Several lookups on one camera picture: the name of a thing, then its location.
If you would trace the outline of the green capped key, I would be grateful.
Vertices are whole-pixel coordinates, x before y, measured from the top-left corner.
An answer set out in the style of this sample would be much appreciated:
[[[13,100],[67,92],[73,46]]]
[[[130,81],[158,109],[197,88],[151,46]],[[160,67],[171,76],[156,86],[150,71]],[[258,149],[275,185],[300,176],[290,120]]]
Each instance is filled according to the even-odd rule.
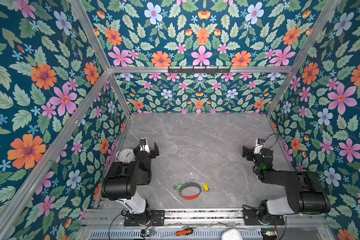
[[[182,186],[183,186],[183,184],[175,185],[175,186],[173,186],[173,187],[170,189],[170,191],[171,191],[171,190],[179,191]]]

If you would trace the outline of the metal keyring disc red grip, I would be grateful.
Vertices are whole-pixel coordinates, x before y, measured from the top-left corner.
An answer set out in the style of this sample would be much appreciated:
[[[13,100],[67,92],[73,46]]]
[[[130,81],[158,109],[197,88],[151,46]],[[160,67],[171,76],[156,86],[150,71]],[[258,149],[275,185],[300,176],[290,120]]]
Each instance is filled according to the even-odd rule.
[[[180,184],[183,184],[183,186],[177,192],[180,195],[180,197],[183,198],[184,200],[187,201],[196,200],[203,192],[203,187],[194,181],[187,181],[185,183],[180,183]]]

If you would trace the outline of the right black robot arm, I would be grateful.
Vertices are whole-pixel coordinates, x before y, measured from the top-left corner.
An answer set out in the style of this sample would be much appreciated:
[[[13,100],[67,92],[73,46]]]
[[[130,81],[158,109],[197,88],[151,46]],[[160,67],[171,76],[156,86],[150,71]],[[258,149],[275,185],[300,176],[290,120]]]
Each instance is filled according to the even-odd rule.
[[[282,186],[286,195],[263,200],[252,219],[261,224],[284,224],[283,216],[294,214],[321,215],[331,210],[331,203],[312,172],[280,171],[273,168],[273,151],[263,144],[249,149],[243,147],[242,157],[253,162],[253,172],[264,184]]]

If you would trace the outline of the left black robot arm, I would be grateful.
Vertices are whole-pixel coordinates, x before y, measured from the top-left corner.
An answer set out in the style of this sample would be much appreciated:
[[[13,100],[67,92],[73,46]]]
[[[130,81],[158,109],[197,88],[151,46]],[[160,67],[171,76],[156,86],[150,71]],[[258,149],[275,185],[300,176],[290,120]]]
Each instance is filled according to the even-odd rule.
[[[132,215],[148,214],[148,201],[137,192],[137,186],[149,185],[152,180],[152,159],[159,156],[154,144],[151,150],[145,139],[134,148],[116,154],[117,161],[108,170],[101,188],[101,195],[110,201],[122,204]]]

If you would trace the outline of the white alarm clock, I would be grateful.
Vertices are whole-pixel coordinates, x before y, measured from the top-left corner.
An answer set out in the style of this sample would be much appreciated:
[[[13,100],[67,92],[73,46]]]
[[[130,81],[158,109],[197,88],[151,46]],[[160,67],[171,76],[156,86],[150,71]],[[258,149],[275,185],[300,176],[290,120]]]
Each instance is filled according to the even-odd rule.
[[[131,148],[126,148],[116,153],[116,158],[118,162],[130,163],[136,159],[134,150]]]

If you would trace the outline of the right small circuit board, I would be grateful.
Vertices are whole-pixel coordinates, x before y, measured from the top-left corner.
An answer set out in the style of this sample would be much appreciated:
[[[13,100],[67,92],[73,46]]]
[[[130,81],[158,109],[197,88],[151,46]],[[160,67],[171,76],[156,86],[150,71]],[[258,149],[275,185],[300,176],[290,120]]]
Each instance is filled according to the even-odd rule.
[[[275,230],[261,230],[263,240],[277,240],[278,233]]]

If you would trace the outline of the small circuit board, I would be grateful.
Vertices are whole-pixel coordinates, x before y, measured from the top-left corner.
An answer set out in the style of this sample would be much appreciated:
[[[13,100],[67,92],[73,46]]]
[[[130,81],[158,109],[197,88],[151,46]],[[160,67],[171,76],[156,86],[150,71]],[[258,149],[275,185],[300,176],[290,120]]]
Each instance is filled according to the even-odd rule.
[[[151,238],[154,237],[156,235],[156,231],[155,230],[141,230],[141,237],[142,238]]]
[[[275,230],[261,230],[263,240],[277,240],[278,233]]]

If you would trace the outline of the left small circuit board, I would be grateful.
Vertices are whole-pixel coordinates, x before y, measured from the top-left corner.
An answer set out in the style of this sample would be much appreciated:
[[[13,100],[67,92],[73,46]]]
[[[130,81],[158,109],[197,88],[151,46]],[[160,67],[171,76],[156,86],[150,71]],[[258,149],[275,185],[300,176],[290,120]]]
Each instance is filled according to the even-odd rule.
[[[156,231],[155,230],[141,230],[141,237],[142,238],[151,238],[154,237],[156,235]]]

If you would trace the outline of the white device front edge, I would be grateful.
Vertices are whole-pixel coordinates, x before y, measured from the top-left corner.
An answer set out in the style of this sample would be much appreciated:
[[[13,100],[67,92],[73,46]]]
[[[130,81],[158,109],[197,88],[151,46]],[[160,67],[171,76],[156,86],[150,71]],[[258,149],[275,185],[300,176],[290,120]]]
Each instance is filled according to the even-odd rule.
[[[229,229],[222,234],[221,240],[243,240],[243,238],[238,230]]]

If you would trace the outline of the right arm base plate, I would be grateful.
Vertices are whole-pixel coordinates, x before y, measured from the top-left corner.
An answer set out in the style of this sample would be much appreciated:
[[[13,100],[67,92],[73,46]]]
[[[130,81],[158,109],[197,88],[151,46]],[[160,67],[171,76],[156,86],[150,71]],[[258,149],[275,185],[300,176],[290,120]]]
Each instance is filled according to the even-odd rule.
[[[243,219],[246,226],[284,226],[285,219],[281,215],[261,215],[253,209],[243,209]]]

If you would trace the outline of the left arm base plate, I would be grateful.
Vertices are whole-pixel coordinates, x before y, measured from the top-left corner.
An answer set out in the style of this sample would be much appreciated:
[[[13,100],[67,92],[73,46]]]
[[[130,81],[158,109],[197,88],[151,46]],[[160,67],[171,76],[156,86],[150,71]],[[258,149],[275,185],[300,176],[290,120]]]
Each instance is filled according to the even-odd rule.
[[[165,221],[164,210],[149,210],[141,214],[126,213],[124,226],[125,227],[162,227]]]

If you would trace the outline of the aluminium front rail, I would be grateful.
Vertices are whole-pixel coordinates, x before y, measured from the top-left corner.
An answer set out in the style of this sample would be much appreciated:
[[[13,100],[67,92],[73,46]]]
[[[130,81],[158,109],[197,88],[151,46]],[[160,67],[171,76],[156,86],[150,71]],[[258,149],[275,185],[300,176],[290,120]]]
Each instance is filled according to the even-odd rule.
[[[87,210],[82,225],[86,227],[106,227],[113,224],[122,227],[125,222],[133,222],[136,216],[120,214],[120,209]],[[243,208],[212,208],[212,209],[162,209],[152,210],[146,224],[140,227],[238,227],[238,228],[325,228],[329,225],[322,215],[289,215],[269,217],[259,220],[255,210]]]

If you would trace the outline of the orange handled screwdriver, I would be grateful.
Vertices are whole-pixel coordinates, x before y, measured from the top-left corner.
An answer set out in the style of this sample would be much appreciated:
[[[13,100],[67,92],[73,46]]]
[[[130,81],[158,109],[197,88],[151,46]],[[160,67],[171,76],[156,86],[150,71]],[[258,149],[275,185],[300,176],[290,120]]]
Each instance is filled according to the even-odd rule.
[[[176,237],[180,237],[180,236],[188,236],[188,235],[191,235],[193,234],[194,232],[194,229],[193,228],[185,228],[185,229],[182,229],[180,231],[177,231],[175,233],[175,236]]]

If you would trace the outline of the black wall hook rack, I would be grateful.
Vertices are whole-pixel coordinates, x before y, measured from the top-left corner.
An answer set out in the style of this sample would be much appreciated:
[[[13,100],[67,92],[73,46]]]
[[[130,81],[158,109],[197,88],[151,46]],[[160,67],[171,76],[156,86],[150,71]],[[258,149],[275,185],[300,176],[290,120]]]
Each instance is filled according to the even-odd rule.
[[[231,72],[231,67],[168,67],[169,74],[225,74]]]

